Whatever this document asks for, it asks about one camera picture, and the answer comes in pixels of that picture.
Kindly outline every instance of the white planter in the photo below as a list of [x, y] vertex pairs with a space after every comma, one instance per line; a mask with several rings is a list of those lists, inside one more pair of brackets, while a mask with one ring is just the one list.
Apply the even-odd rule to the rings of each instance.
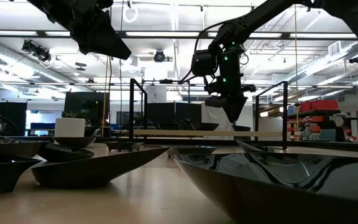
[[57, 118], [55, 137], [84, 137], [85, 119]]

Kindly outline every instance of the table surface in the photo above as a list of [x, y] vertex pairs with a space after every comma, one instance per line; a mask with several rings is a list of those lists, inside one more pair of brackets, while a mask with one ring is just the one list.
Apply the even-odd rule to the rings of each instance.
[[[152, 146], [143, 147], [149, 150]], [[87, 148], [95, 156], [109, 152], [104, 144]], [[358, 157], [358, 152], [290, 147], [288, 152]], [[219, 153], [242, 153], [238, 147]], [[15, 191], [0, 194], [0, 223], [231, 223], [164, 153], [152, 162], [124, 174], [107, 187], [56, 190], [39, 187], [25, 171]]]

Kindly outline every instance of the potted plant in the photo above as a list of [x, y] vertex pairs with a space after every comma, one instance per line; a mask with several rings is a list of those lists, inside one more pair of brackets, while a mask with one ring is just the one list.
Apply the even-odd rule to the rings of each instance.
[[56, 119], [55, 137], [84, 137], [85, 113], [62, 112], [62, 117]]

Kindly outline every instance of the robotic arm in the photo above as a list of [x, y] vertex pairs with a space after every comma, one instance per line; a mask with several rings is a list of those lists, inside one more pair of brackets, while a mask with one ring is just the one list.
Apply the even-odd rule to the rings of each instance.
[[358, 37], [358, 0], [267, 0], [250, 13], [224, 22], [208, 50], [198, 50], [193, 55], [191, 71], [196, 77], [215, 77], [219, 67], [220, 76], [214, 83], [206, 83], [205, 90], [220, 93], [221, 97], [207, 100], [207, 106], [223, 107], [232, 122], [238, 119], [247, 99], [243, 92], [255, 91], [254, 86], [241, 85], [240, 57], [245, 52], [242, 43], [293, 4], [324, 9], [342, 19]]

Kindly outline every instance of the red storage bin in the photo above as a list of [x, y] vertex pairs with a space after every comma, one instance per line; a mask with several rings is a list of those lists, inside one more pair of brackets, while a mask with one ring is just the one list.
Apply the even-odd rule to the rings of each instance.
[[310, 102], [311, 110], [338, 110], [338, 102], [336, 100], [316, 100]]
[[303, 102], [301, 103], [301, 108], [299, 109], [299, 113], [311, 111], [311, 102]]

